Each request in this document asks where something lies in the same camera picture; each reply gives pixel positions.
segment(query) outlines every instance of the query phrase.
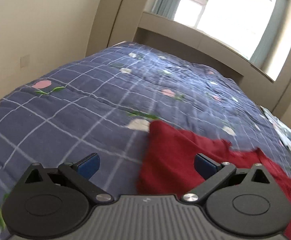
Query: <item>window sill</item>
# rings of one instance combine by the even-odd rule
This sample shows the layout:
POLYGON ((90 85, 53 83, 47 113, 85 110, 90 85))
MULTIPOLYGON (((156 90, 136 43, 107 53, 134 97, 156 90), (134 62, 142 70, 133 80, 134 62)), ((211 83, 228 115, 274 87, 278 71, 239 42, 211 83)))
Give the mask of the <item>window sill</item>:
MULTIPOLYGON (((158 17, 158 18, 164 19, 165 21, 170 21, 170 22, 172 22, 172 23, 176 23, 176 24, 178 24, 178 25, 183 25, 183 26, 185 26, 185 27, 187 27, 187 28, 190 28, 190 29, 192 29, 192 30, 195 30, 196 32, 200 33, 202 36, 205 36, 205 37, 210 38, 211 40, 213 40, 213 41, 219 43, 219 44, 222 45, 223 47, 227 48, 227 49, 230 50, 231 52, 235 53, 236 55, 238 55, 239 57, 241 57, 242 59, 244 59, 246 62, 249 63, 249 65, 250 65, 252 68, 254 68, 256 71, 258 71, 261 75, 263 75, 263 76, 264 76, 268 81, 270 81, 271 83, 274 83, 274 82, 275 82, 275 80, 273 80, 272 78, 270 78, 270 77, 269 77, 265 72, 263 72, 261 69, 257 68, 257 67, 254 66, 253 64, 251 64, 250 61, 247 60, 247 58, 245 58, 244 56, 242 56, 242 55, 241 55, 237 50, 235 50, 235 49, 232 48, 231 46, 229 46, 229 45, 223 43, 222 41, 220 41, 220 40, 218 40, 218 39, 216 39, 216 38, 214 38, 214 37, 208 35, 207 33, 203 32, 203 31, 201 31, 201 30, 198 30, 198 29, 196 29, 196 28, 193 28, 193 27, 190 27, 190 26, 187 26, 187 25, 184 25, 184 24, 178 23, 178 22, 176 22, 176 21, 169 20, 169 19, 167 19, 167 18, 165 18, 165 17, 162 17, 162 16, 160 16, 160 15, 156 15, 156 14, 149 13, 149 12, 143 12, 143 13, 144 13, 144 14, 147 14, 147 15, 149 15, 149 16, 151 16, 151 17, 152 17, 152 16, 155 16, 155 17, 158 17)), ((152 30, 152 28, 151 28, 150 26, 143 26, 143 25, 141 25, 141 26, 139 26, 139 27, 141 27, 141 28, 143 28, 143 29, 147 29, 147 30, 149 30, 149 31, 157 32, 156 30, 152 30)), ((188 44, 187 42, 183 42, 183 41, 181 41, 181 40, 178 40, 178 41, 179 41, 179 42, 182 42, 182 43, 184 43, 184 44, 186 44, 186 45, 188 45, 188 46, 191 46, 191 47, 193 47, 194 49, 199 50, 199 49, 198 49, 198 46, 193 46, 193 45, 188 44)))

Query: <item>metal screw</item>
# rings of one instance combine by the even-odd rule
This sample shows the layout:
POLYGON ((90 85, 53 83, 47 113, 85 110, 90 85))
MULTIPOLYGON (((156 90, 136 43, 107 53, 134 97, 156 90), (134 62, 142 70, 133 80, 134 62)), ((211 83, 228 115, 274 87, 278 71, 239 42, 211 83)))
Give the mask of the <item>metal screw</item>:
POLYGON ((194 202, 194 201, 197 201, 199 199, 198 195, 194 194, 194 193, 184 194, 182 198, 187 202, 194 202))
POLYGON ((99 202, 108 202, 108 201, 112 200, 112 197, 109 194, 98 194, 98 195, 96 195, 95 198, 99 202))
POLYGON ((73 162, 65 162, 64 165, 71 166, 73 165, 73 162))

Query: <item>gray gripper base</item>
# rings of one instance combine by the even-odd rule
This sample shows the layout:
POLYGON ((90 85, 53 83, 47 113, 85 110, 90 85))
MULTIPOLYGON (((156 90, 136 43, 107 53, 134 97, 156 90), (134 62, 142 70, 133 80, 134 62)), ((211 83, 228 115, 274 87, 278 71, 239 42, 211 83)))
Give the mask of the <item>gray gripper base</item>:
MULTIPOLYGON (((12 240, 24 240, 13 236, 12 240)), ((201 209, 173 195, 122 195, 111 205, 97 206, 87 222, 57 240, 230 240, 244 239, 210 224, 201 209)), ((286 240, 282 235, 268 240, 286 240)))

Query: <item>blue plaid comforter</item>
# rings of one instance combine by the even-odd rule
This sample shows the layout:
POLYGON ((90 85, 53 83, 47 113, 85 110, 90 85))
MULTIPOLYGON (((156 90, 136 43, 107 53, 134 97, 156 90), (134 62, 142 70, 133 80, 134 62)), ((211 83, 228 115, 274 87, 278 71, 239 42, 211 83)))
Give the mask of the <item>blue plaid comforter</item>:
MULTIPOLYGON (((30 163, 57 167, 92 152, 101 158, 93 183, 115 196, 135 193, 149 122, 157 118, 229 140, 233 149, 259 147, 291 177, 291 155, 233 80, 127 42, 66 64, 0 100, 0 205, 30 163), (48 95, 32 87, 39 81, 51 82, 41 88, 48 95), (65 88, 51 92, 60 86, 65 88)), ((7 236, 0 228, 0 239, 7 236)))

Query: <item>white wall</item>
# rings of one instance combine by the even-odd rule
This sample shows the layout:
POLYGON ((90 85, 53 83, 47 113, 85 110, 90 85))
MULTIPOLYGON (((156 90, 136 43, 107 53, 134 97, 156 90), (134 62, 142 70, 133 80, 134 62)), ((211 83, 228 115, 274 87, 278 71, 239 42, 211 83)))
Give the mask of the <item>white wall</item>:
POLYGON ((0 98, 85 57, 100 0, 0 0, 0 98), (28 66, 20 58, 29 55, 28 66))

